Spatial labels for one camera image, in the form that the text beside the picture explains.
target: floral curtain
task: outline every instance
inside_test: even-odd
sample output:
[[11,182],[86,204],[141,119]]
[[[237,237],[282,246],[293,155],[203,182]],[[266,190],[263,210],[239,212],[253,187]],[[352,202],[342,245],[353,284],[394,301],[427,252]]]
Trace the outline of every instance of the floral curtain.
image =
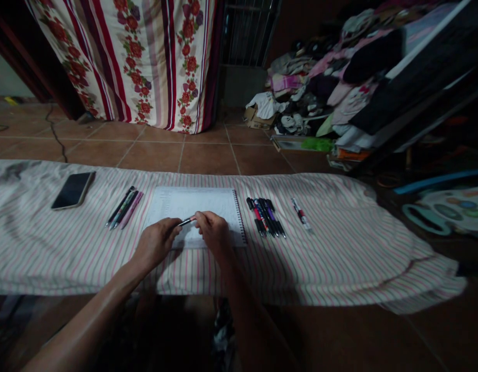
[[26,3],[96,118],[190,134],[209,125],[215,0]]

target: striped cloth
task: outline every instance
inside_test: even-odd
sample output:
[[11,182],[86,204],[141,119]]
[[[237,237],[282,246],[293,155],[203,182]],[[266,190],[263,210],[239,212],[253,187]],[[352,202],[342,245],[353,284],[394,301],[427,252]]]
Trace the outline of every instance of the striped cloth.
[[[50,206],[69,174],[96,171],[81,207]],[[134,185],[145,193],[124,230],[105,222]],[[206,176],[44,161],[0,160],[0,294],[96,292],[127,262],[157,186],[234,188],[247,248],[236,253],[263,302],[345,306],[380,303],[410,313],[462,292],[457,262],[433,252],[375,201],[368,186],[331,174]],[[287,239],[261,238],[247,196],[273,201]],[[295,197],[313,232],[291,205]],[[225,296],[208,250],[172,251],[145,280],[167,295]]]

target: electrical cord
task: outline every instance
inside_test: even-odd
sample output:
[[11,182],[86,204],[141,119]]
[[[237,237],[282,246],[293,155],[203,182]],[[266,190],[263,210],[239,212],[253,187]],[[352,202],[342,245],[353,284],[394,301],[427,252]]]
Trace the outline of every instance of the electrical cord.
[[52,129],[52,133],[53,133],[53,136],[55,137],[55,140],[60,144],[60,146],[62,147],[62,156],[63,156],[63,159],[65,160],[66,163],[68,163],[69,161],[67,160],[67,156],[65,155],[65,146],[63,145],[62,142],[60,142],[60,140],[58,139],[58,136],[57,136],[57,133],[55,132],[55,128],[54,128],[54,125],[55,123],[51,120],[48,119],[48,117],[50,116],[50,114],[53,112],[53,102],[50,103],[50,111],[48,111],[48,113],[46,114],[45,116],[45,120],[47,122],[50,123],[50,128]]

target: notebook page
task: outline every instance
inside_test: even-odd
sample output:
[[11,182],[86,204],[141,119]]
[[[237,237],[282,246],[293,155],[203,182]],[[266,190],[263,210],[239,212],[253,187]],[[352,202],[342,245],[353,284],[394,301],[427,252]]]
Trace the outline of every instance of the notebook page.
[[[212,211],[229,224],[231,243],[234,247],[246,246],[234,189],[157,187],[151,201],[145,227],[166,217],[182,220],[196,211]],[[173,242],[172,249],[206,248],[203,237],[191,222]]]

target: notebook spiral binding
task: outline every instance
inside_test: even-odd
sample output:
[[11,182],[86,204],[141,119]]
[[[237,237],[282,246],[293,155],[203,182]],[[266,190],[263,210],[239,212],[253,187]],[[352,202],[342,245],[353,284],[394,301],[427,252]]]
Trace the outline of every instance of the notebook spiral binding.
[[235,200],[235,210],[237,213],[237,217],[239,217],[239,222],[241,223],[241,237],[243,239],[243,243],[247,244],[247,239],[246,239],[246,231],[244,230],[244,224],[243,224],[243,218],[241,216],[241,210],[239,209],[239,200],[237,199],[237,192],[236,190],[232,190],[234,194],[234,200]]

